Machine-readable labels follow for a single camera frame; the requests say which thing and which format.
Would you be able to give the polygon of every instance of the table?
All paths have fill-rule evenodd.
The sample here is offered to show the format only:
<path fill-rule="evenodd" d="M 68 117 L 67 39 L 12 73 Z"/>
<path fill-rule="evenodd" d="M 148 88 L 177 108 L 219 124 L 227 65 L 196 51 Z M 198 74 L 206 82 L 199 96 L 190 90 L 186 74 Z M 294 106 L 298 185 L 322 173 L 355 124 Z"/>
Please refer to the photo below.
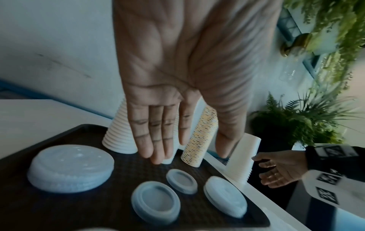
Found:
<path fill-rule="evenodd" d="M 81 124 L 108 127 L 111 120 L 53 100 L 0 100 L 0 159 Z M 207 154 L 205 157 L 223 175 L 224 165 Z M 259 206 L 270 219 L 269 228 L 231 228 L 245 231 L 309 231 L 285 210 L 250 184 L 230 179 L 242 193 Z"/>

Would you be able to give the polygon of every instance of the white cup stack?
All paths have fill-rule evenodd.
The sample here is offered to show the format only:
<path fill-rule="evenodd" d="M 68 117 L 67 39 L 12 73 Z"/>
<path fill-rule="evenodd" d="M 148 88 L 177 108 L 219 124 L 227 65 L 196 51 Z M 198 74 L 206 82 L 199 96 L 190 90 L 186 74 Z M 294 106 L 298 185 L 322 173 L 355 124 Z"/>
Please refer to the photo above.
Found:
<path fill-rule="evenodd" d="M 199 167 L 217 128 L 217 112 L 207 105 L 203 110 L 193 135 L 181 155 L 181 159 L 190 166 Z"/>
<path fill-rule="evenodd" d="M 137 146 L 128 122 L 126 100 L 119 107 L 102 144 L 107 149 L 117 153 L 134 154 L 137 152 Z"/>
<path fill-rule="evenodd" d="M 254 135 L 243 134 L 228 160 L 224 173 L 232 180 L 246 183 L 254 164 L 251 158 L 256 155 L 260 142 L 261 139 Z"/>
<path fill-rule="evenodd" d="M 173 138 L 173 142 L 174 142 L 174 150 L 173 150 L 172 157 L 169 158 L 169 159 L 163 160 L 162 164 L 171 164 L 172 161 L 174 160 L 174 157 L 176 155 L 176 152 L 179 149 L 179 146 L 180 146 L 180 142 L 179 142 L 179 114 L 176 115 L 176 119 L 175 119 L 175 123 L 174 123 L 174 138 Z"/>

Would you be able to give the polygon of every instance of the black tray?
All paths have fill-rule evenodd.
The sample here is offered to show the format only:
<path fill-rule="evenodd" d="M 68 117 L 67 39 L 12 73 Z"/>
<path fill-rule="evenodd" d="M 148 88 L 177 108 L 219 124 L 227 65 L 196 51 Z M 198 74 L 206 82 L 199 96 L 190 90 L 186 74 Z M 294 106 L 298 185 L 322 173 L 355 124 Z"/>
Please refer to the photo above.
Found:
<path fill-rule="evenodd" d="M 97 125 L 80 125 L 0 160 L 1 230 L 198 230 L 270 225 L 266 215 L 247 197 L 248 211 L 242 219 L 229 217 L 210 204 L 203 192 L 205 182 L 212 175 L 224 177 L 205 160 L 199 168 L 191 167 L 180 159 L 180 150 L 172 164 L 155 166 L 138 154 L 124 155 L 106 149 L 101 142 L 106 130 Z M 115 160 L 111 177 L 98 188 L 82 193 L 55 194 L 33 187 L 26 178 L 33 157 L 47 147 L 63 144 L 107 151 Z M 179 218 L 168 226 L 149 225 L 133 211 L 131 194 L 145 181 L 168 184 L 166 173 L 170 169 L 192 175 L 198 182 L 198 193 L 188 196 L 176 192 L 181 201 Z"/>

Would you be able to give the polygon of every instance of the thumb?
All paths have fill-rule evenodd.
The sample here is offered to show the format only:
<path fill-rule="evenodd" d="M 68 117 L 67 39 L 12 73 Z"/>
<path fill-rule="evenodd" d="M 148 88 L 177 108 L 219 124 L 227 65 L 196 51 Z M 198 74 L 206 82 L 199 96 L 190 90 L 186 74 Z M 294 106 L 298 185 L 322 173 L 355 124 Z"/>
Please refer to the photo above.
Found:
<path fill-rule="evenodd" d="M 274 160 L 275 155 L 273 155 L 272 152 L 260 152 L 256 156 L 252 157 L 251 159 L 253 161 L 260 161 L 260 160 L 263 160 L 263 159 Z"/>

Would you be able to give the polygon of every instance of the hand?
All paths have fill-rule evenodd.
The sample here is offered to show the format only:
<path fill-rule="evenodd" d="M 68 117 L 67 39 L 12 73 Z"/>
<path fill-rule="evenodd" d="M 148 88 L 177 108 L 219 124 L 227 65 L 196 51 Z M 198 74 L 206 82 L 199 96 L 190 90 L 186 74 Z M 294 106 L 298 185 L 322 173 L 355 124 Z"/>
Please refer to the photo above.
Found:
<path fill-rule="evenodd" d="M 300 180 L 308 171 L 307 160 L 304 151 L 277 151 L 261 152 L 252 157 L 254 161 L 268 159 L 269 161 L 259 163 L 260 167 L 274 169 L 261 173 L 261 184 L 268 185 L 269 188 L 278 188 L 294 181 Z"/>
<path fill-rule="evenodd" d="M 160 164 L 187 144 L 197 101 L 217 110 L 216 150 L 226 157 L 244 132 L 281 0 L 113 2 L 119 73 L 138 152 Z"/>

